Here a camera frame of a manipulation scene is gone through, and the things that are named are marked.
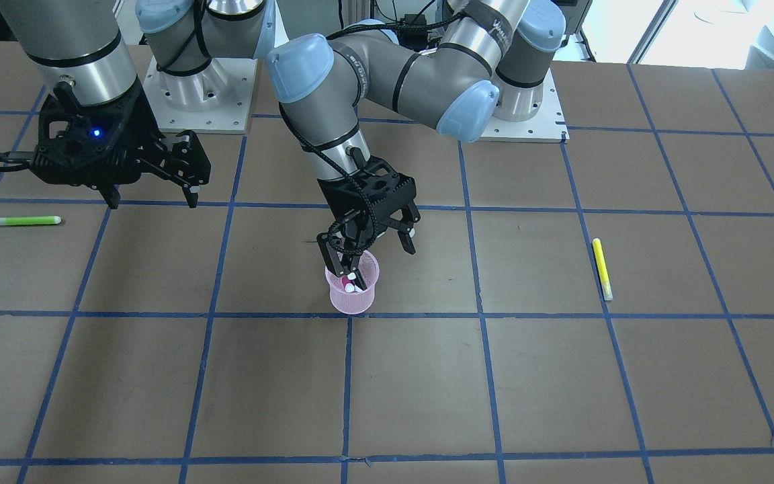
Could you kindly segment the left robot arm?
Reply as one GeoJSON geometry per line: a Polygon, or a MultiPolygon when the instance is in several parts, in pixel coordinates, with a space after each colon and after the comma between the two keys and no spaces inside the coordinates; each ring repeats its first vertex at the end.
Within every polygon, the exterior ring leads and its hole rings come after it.
{"type": "Polygon", "coordinates": [[[544,82],[566,27],[551,1],[466,1],[429,54],[400,46],[395,28],[379,21],[308,34],[267,53],[279,112],[335,217],[316,242],[343,291],[366,290],[360,258],[387,230],[415,253],[420,220],[414,178],[371,154],[357,104],[366,99],[474,142],[493,116],[507,118],[500,102],[544,82]]]}

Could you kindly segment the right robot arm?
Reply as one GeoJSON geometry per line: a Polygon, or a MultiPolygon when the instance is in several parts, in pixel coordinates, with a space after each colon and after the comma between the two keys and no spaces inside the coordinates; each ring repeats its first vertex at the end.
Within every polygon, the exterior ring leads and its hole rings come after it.
{"type": "Polygon", "coordinates": [[[197,206],[211,163],[185,117],[205,114],[207,129],[244,120],[245,79],[225,63],[264,58],[282,30],[273,1],[138,1],[155,60],[141,81],[108,1],[0,1],[0,12],[51,91],[34,149],[0,153],[0,173],[84,186],[113,209],[119,186],[145,173],[197,206]]]}

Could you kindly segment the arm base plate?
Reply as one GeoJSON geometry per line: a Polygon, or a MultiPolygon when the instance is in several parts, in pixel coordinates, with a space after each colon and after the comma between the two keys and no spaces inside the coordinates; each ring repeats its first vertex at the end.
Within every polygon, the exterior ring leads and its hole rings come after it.
{"type": "Polygon", "coordinates": [[[159,129],[166,134],[238,134],[248,130],[255,88],[255,59],[217,58],[205,71],[176,77],[151,59],[142,83],[159,129]]]}
{"type": "Polygon", "coordinates": [[[494,78],[501,97],[479,141],[561,143],[570,139],[567,122],[549,70],[543,83],[531,88],[507,85],[494,78]]]}

